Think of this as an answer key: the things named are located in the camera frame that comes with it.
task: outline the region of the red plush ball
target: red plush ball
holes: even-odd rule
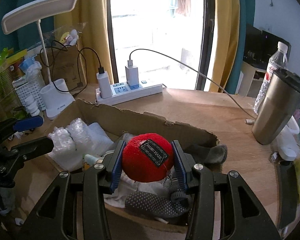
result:
[[[140,182],[159,181],[173,166],[171,144],[156,133],[132,138],[122,153],[122,169],[130,179]]]

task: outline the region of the wooden table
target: wooden table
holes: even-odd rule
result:
[[[79,98],[94,102],[95,86],[88,85]],[[253,98],[234,96],[238,103],[252,114]],[[151,112],[166,117],[173,122],[184,122],[206,129],[217,135],[220,143],[228,146],[228,158],[223,165],[223,173],[238,171],[261,201],[272,221],[276,224],[278,214],[278,183],[273,164],[269,162],[272,154],[270,146],[260,145],[253,137],[252,126],[245,124],[249,118],[226,95],[196,90],[164,89],[163,93],[139,98],[116,105],[118,108],[136,112]],[[38,132],[24,137],[28,141],[40,136],[49,125],[46,121]],[[47,168],[44,156],[26,163],[16,176],[17,202],[27,215],[43,194],[49,181],[58,171]]]

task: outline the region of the black label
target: black label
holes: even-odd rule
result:
[[[160,145],[153,140],[148,139],[139,146],[139,149],[148,156],[148,158],[159,168],[164,163],[169,155],[162,149]]]

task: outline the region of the yellow curtain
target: yellow curtain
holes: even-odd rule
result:
[[[98,53],[101,64],[108,72],[110,82],[113,83],[106,9],[106,0],[78,0],[73,11],[54,17],[54,25],[55,28],[58,28],[63,25],[87,23],[81,38],[82,45],[90,47]],[[88,83],[97,83],[98,59],[90,50],[84,50],[83,53],[87,60],[87,81]]]
[[[208,77],[224,88],[238,47],[240,3],[239,0],[215,0],[215,2],[214,40]],[[221,91],[208,80],[206,84],[211,92]]]

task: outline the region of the lamp base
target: lamp base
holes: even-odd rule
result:
[[[55,82],[58,89],[67,91],[68,87],[64,79],[58,79]],[[50,83],[40,90],[42,100],[46,106],[47,117],[53,120],[60,114],[67,106],[69,106],[74,98],[69,92],[60,92],[55,86]]]

